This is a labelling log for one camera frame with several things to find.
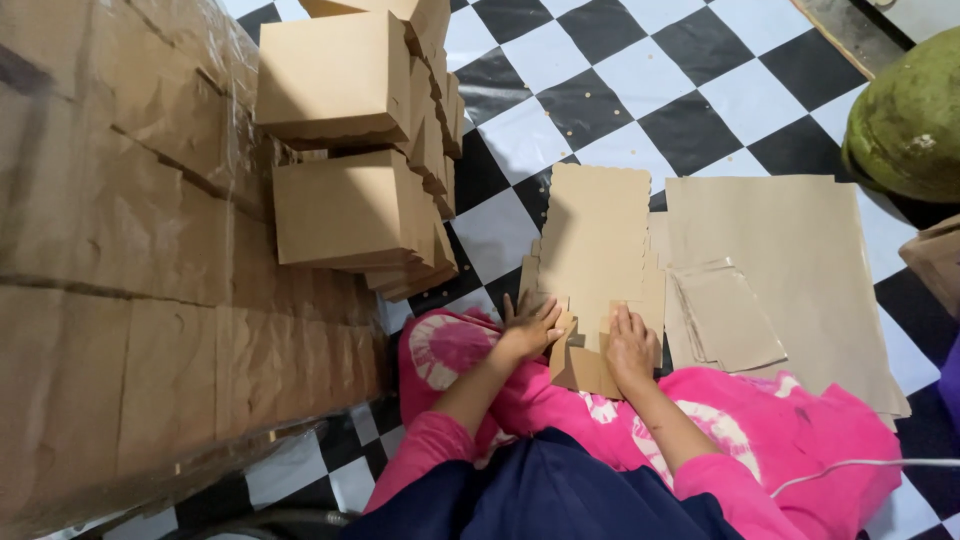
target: floor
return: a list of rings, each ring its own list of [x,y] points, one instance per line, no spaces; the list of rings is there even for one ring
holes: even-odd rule
[[[260,22],[306,17],[297,0],[225,2],[254,39]],[[456,163],[458,217],[446,224],[462,272],[385,305],[391,332],[435,307],[497,316],[540,235],[556,161],[651,171],[652,211],[666,210],[663,179],[672,176],[848,179],[838,144],[867,80],[789,0],[451,4],[447,65],[470,120]],[[903,453],[960,457],[934,384],[957,326],[897,255],[918,228],[960,209],[862,190],[858,202],[891,368],[914,411],[898,421]],[[319,441],[303,438],[105,538],[153,540],[271,504],[360,510],[402,436],[395,397],[361,406],[332,419]],[[960,538],[960,471],[908,469],[861,536]]]

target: woman's right hand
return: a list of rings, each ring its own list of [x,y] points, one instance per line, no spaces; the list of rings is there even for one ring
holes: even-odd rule
[[[617,306],[610,317],[607,365],[620,390],[652,381],[661,355],[657,334],[647,330],[643,318],[631,313],[626,306]]]

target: pink shirt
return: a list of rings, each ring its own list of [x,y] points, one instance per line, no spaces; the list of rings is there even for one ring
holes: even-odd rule
[[[473,460],[474,449],[467,430],[449,416],[432,411],[420,414],[400,442],[396,456],[387,463],[364,513],[376,510],[445,461]],[[706,454],[690,459],[677,471],[673,488],[678,499],[712,494],[719,501],[727,522],[748,540],[805,538],[756,483],[750,471],[727,455]]]

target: tie-dye fabric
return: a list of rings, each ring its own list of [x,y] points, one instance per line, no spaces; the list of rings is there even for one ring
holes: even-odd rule
[[[399,344],[404,425],[485,357],[500,332],[478,309],[437,309],[408,321]],[[657,444],[629,403],[554,386],[545,362],[524,362],[507,380],[474,439],[475,466],[518,436],[555,427],[613,469],[646,465],[673,487]],[[660,389],[767,493],[837,461],[900,457],[897,437],[837,385],[814,396],[785,371],[764,380],[687,368],[660,380]],[[850,466],[787,488],[777,504],[809,538],[849,539],[898,485],[896,467]]]

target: woman's left hand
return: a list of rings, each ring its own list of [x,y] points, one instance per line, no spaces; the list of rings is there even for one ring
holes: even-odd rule
[[[562,311],[557,298],[550,296],[543,305],[537,307],[533,303],[533,296],[529,291],[524,291],[519,307],[514,311],[510,295],[503,295],[506,320],[499,344],[521,358],[543,354],[547,346],[564,335],[564,329],[554,328]]]

